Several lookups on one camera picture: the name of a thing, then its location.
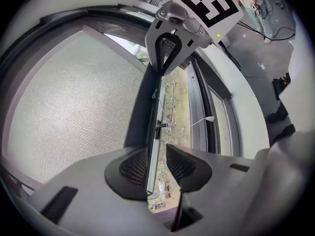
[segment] floor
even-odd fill
[[[271,25],[274,34],[283,26],[295,29],[292,13],[288,12],[285,7],[281,10],[275,1],[270,0],[272,4]],[[246,11],[244,11],[241,21],[255,28]],[[286,38],[293,33],[289,29],[282,29],[276,39]],[[227,37],[231,43],[228,50],[241,65],[241,72],[254,91],[264,116],[267,117],[270,113],[275,112],[280,104],[280,101],[275,98],[272,80],[283,77],[287,72],[293,46],[288,40],[273,41],[266,45],[263,36],[240,25],[236,25]],[[273,125],[267,124],[269,140],[272,141],[289,124],[288,118]]]

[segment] gray floor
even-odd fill
[[[275,4],[275,0],[270,1],[273,6],[271,25],[274,34],[282,26],[295,29],[292,13],[286,9],[281,10]],[[255,28],[253,21],[245,11],[244,14],[241,21]],[[293,33],[291,30],[282,29],[276,38],[286,38]],[[275,112],[280,104],[275,98],[272,79],[282,77],[287,72],[293,46],[288,40],[273,41],[266,45],[263,36],[240,25],[236,25],[227,37],[231,42],[228,50],[241,65],[241,71],[253,89],[264,116],[267,117],[270,113]],[[273,125],[267,124],[269,140],[272,141],[288,124],[290,124],[288,118]]]

